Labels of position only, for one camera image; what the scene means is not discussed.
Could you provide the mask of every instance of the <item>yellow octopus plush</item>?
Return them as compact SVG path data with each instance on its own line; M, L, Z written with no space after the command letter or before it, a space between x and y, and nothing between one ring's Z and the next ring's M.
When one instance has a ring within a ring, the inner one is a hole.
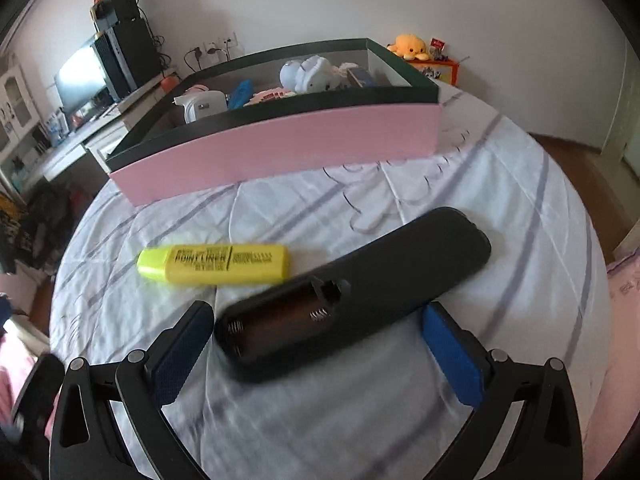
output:
M415 34L400 34L396 38L396 42L387 48L396 56L403 57L407 61L414 59L428 61L431 59L427 52L427 44Z

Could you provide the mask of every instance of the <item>highlighter cap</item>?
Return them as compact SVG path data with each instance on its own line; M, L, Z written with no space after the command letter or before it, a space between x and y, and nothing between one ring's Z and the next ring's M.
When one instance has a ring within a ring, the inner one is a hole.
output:
M156 280L156 282L166 283L166 273L164 270L171 249L171 246L144 249L140 253L138 263L136 264L138 272L146 278Z

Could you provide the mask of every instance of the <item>orange box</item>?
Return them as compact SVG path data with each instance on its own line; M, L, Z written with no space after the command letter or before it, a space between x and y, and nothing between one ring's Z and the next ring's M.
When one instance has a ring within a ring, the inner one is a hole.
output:
M415 59L409 63L430 79L437 79L453 86L458 82L460 63L457 61L419 61Z

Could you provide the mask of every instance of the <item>pink box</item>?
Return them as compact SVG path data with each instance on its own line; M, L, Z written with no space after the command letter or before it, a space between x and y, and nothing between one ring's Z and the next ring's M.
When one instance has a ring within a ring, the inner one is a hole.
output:
M330 108L184 142L111 173L133 205L243 180L433 155L438 104Z

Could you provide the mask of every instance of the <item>white plush toy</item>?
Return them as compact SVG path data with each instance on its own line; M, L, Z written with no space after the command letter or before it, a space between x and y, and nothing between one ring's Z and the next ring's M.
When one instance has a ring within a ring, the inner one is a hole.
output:
M327 58L312 56L302 63L287 61L280 70L280 83L290 92L323 92L340 86L342 75Z

